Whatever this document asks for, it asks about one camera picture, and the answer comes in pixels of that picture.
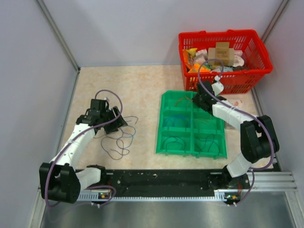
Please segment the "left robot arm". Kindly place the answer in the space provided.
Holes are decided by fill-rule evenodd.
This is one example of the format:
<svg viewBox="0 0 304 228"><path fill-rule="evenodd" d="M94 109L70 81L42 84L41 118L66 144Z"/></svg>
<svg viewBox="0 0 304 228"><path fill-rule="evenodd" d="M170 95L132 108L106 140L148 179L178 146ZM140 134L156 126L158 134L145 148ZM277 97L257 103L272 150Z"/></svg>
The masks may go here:
<svg viewBox="0 0 304 228"><path fill-rule="evenodd" d="M50 162L44 162L39 168L41 197L44 200L75 203L81 191L95 185L103 188L108 177L105 167L88 165L83 170L77 170L76 165L88 143L99 130L106 133L117 132L127 126L119 114L117 106L111 107L109 100L92 99L85 114L80 115L69 139L61 152Z"/></svg>

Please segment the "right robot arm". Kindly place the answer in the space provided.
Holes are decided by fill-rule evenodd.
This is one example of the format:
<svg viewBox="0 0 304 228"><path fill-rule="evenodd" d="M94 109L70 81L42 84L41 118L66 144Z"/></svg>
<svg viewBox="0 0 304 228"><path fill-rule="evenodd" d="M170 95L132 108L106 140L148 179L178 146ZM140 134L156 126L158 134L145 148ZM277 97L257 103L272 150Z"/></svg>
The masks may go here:
<svg viewBox="0 0 304 228"><path fill-rule="evenodd" d="M248 170L262 171L272 165L279 142L269 116L255 116L238 109L226 98L218 96L222 90L220 82L199 81L192 102L239 130L241 152L222 169L221 177L225 187L233 188Z"/></svg>

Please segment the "orange snack packet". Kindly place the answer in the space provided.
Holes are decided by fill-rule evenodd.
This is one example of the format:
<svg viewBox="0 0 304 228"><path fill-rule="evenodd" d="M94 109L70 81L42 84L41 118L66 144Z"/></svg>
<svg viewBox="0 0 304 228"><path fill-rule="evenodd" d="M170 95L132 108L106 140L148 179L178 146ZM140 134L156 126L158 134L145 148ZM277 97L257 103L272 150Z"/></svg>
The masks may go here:
<svg viewBox="0 0 304 228"><path fill-rule="evenodd" d="M204 64L203 66L201 66L201 64L196 63L192 66L192 68L188 71L189 73L197 73L197 72L210 72L212 70L212 66L210 66L209 64Z"/></svg>

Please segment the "green compartment tray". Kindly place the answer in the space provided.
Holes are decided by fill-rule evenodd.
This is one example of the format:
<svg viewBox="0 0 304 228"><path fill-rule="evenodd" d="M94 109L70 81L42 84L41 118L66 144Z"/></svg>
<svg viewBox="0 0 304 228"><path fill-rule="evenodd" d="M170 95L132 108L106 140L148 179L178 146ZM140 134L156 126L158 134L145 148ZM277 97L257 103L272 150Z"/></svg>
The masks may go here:
<svg viewBox="0 0 304 228"><path fill-rule="evenodd" d="M226 159L225 124L198 108L195 94L169 90L161 96L156 153Z"/></svg>

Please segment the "white red snack packet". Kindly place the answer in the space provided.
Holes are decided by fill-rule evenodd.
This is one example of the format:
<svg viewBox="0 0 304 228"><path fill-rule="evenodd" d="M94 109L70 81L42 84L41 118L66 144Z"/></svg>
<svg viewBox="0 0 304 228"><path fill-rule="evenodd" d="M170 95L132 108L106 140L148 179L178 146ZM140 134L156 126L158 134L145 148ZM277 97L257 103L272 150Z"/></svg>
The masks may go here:
<svg viewBox="0 0 304 228"><path fill-rule="evenodd" d="M233 106L235 106L235 107L237 107L237 108L240 108L240 109L242 109L243 107L244 107L244 101L243 100L241 100L241 99L229 99L229 102L233 105Z"/></svg>

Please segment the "yellow snack packet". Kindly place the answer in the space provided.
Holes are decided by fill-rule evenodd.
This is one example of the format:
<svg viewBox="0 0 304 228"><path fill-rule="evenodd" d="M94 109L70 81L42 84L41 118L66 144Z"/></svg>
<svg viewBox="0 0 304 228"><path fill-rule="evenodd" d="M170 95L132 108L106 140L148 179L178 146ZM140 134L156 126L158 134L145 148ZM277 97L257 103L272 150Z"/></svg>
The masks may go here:
<svg viewBox="0 0 304 228"><path fill-rule="evenodd" d="M196 53L197 53L197 48L186 49L186 52L187 52L191 57L195 57L195 56L196 56Z"/></svg>

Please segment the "brown cardboard box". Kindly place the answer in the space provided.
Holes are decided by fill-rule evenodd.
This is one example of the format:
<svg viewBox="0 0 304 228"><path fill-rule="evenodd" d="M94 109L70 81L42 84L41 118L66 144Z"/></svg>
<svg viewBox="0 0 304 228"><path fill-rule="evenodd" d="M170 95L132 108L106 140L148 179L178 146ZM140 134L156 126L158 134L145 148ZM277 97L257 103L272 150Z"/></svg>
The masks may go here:
<svg viewBox="0 0 304 228"><path fill-rule="evenodd" d="M215 47L208 48L208 60L219 59L225 66L234 64L234 48L230 47L229 42L217 42Z"/></svg>

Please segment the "red plastic basket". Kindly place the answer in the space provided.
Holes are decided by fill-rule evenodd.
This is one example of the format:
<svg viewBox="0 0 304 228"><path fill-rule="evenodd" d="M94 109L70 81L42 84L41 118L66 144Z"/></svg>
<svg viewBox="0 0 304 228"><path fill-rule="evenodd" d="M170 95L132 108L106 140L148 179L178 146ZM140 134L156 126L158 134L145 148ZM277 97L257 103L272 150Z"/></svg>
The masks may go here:
<svg viewBox="0 0 304 228"><path fill-rule="evenodd" d="M183 50L197 48L214 48L218 42L228 42L229 47L241 50L245 61L241 71L224 72L220 77L224 85L222 94L244 94L250 91L266 74L271 73L273 66L268 51L255 30L227 30L223 32L183 32L179 36L179 54L183 86L186 91L196 91L198 75L189 73L184 61Z"/></svg>

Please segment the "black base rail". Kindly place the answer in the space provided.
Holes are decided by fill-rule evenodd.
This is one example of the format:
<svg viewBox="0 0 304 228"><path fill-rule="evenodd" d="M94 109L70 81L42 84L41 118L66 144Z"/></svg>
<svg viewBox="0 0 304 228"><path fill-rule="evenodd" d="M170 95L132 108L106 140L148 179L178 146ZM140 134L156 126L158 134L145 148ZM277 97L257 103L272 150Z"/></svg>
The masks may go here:
<svg viewBox="0 0 304 228"><path fill-rule="evenodd" d="M205 197L224 188L220 170L109 170L95 184L110 185L116 197Z"/></svg>

